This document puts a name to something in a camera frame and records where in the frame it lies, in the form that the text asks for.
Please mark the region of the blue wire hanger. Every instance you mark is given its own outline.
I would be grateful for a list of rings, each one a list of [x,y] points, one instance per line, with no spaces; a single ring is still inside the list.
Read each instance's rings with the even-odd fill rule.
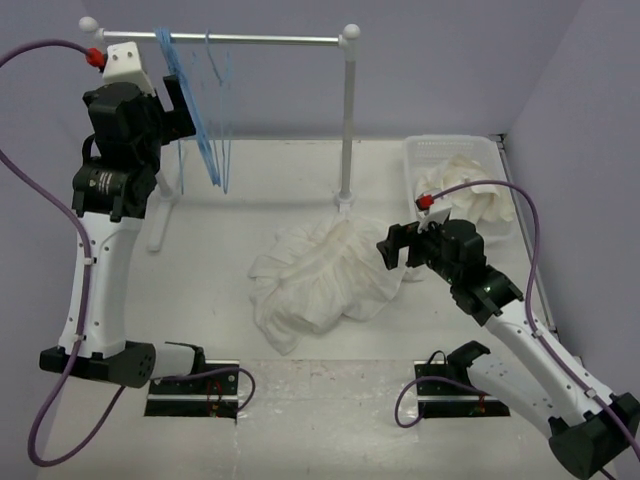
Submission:
[[[218,117],[214,121],[212,130],[213,153],[216,169],[219,177],[219,185],[224,194],[229,192],[231,149],[233,127],[229,113],[228,96],[231,93],[233,77],[231,52],[226,50],[223,57],[223,65],[218,66],[212,52],[212,32],[205,32],[206,55],[217,84]]]

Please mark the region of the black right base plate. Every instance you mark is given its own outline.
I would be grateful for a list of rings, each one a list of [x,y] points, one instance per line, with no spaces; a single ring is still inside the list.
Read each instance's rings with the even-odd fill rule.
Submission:
[[[437,361],[414,364],[415,377],[437,376],[471,387],[468,375],[457,367]],[[480,397],[459,386],[442,381],[416,385],[419,413],[431,418],[509,417],[509,408],[493,397]]]

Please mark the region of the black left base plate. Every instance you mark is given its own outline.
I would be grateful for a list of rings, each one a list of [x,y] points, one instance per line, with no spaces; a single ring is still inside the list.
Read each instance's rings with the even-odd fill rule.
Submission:
[[[144,416],[168,418],[237,418],[240,363],[207,360],[205,371],[233,371],[195,380],[154,380],[148,388]]]

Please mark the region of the white skirt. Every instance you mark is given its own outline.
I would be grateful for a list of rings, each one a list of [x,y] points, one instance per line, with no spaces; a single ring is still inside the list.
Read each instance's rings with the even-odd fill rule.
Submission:
[[[373,319],[404,284],[426,272],[386,268],[377,243],[387,235],[380,220],[353,214],[325,216],[283,229],[271,249],[253,262],[249,298],[253,320],[266,341],[285,356],[306,336],[321,336],[345,317]]]

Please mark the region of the bundle of blue hangers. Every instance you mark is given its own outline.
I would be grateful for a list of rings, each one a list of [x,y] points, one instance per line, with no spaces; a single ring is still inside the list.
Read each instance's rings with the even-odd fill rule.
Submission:
[[[154,29],[154,34],[160,45],[160,49],[165,58],[170,74],[174,75],[178,80],[180,91],[186,102],[186,108],[189,113],[190,120],[192,121],[195,129],[193,136],[210,180],[213,185],[222,186],[218,157],[212,148],[208,132],[200,115],[195,96],[191,89],[188,76],[181,63],[178,51],[173,46],[174,42],[171,37],[171,32],[168,28],[157,27]]]

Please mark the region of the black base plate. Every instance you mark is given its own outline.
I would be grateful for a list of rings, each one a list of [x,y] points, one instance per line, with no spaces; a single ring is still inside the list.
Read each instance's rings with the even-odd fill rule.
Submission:
[[[240,363],[207,360],[205,371],[233,371],[195,380],[154,380],[148,388],[144,416],[168,418],[237,418]]]
[[[457,367],[437,361],[414,364],[415,377],[437,376],[471,387],[468,375]],[[509,417],[509,408],[493,397],[480,397],[459,386],[442,381],[416,385],[419,413],[431,418]]]

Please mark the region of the white plastic basket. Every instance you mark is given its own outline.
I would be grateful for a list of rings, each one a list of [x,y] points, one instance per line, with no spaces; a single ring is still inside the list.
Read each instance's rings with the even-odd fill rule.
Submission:
[[[411,136],[403,142],[403,164],[409,218],[417,219],[415,200],[461,183],[507,179],[495,142],[471,135]],[[486,242],[512,236],[516,213],[510,191],[502,186],[465,188],[442,200],[451,217],[473,222]]]

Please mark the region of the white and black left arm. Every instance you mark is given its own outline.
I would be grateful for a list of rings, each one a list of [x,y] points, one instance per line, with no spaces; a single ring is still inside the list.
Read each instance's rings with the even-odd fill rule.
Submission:
[[[207,383],[200,347],[126,335],[130,263],[157,185],[161,148],[195,132],[177,77],[163,82],[170,111],[155,92],[130,82],[83,95],[93,132],[72,180],[71,219],[78,240],[71,303],[57,345],[40,354],[43,371],[132,388],[172,378],[187,393]]]

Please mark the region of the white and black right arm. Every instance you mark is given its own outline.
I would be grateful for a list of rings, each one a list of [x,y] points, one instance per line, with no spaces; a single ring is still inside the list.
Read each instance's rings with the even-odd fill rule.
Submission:
[[[526,419],[547,440],[558,462],[589,479],[627,448],[639,447],[639,402],[598,381],[531,313],[523,293],[488,264],[484,240],[466,220],[390,226],[378,242],[387,269],[408,251],[408,267],[426,266],[447,282],[456,306],[500,340],[524,374],[484,345],[469,342],[447,358],[456,392],[492,396]]]

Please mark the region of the white clothes rack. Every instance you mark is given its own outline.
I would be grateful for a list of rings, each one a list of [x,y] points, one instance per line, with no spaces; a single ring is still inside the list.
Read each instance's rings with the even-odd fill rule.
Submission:
[[[97,20],[85,16],[79,20],[79,28],[93,38],[95,44],[109,45],[157,40],[154,33],[150,32],[120,32],[110,31],[99,26]],[[335,195],[338,212],[345,214],[351,210],[355,201],[355,195],[351,188],[352,176],[352,143],[354,138],[354,102],[355,102],[355,77],[356,77],[356,46],[360,38],[361,30],[356,24],[348,24],[342,33],[336,37],[313,36],[269,36],[269,35],[222,35],[212,34],[213,44],[224,45],[276,45],[276,46],[324,46],[337,47],[344,53],[344,106],[342,127],[342,150],[340,189]],[[205,45],[205,34],[196,33],[171,33],[172,40],[176,43],[202,43]]]

